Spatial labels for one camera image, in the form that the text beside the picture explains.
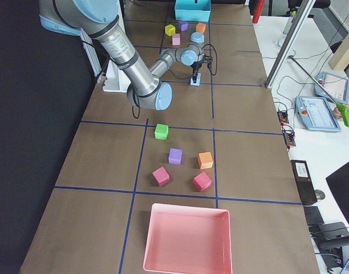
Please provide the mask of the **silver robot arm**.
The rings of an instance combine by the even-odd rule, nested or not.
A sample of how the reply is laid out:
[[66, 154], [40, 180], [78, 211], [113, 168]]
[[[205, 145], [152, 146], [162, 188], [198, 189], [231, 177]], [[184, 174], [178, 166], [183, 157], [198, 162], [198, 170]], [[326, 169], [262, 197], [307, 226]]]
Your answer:
[[165, 49], [151, 67], [147, 67], [119, 25], [116, 1], [39, 1], [43, 28], [66, 35], [85, 31], [96, 39], [109, 57], [131, 81], [127, 98], [133, 106], [165, 110], [172, 100], [172, 88], [161, 76], [180, 62], [194, 69], [205, 61], [203, 33], [194, 32], [187, 47]]

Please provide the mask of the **person's hand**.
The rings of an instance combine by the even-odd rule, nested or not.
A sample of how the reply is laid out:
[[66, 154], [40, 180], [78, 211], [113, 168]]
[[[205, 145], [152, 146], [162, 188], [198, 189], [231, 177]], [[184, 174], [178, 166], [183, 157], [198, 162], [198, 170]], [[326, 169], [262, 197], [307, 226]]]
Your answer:
[[[349, 115], [349, 104], [345, 104], [344, 106], [346, 106], [348, 108], [348, 115]], [[336, 117], [336, 119], [342, 118], [342, 113], [339, 111], [339, 109], [337, 107], [335, 107], [333, 109], [333, 114], [334, 114], [334, 117]]]

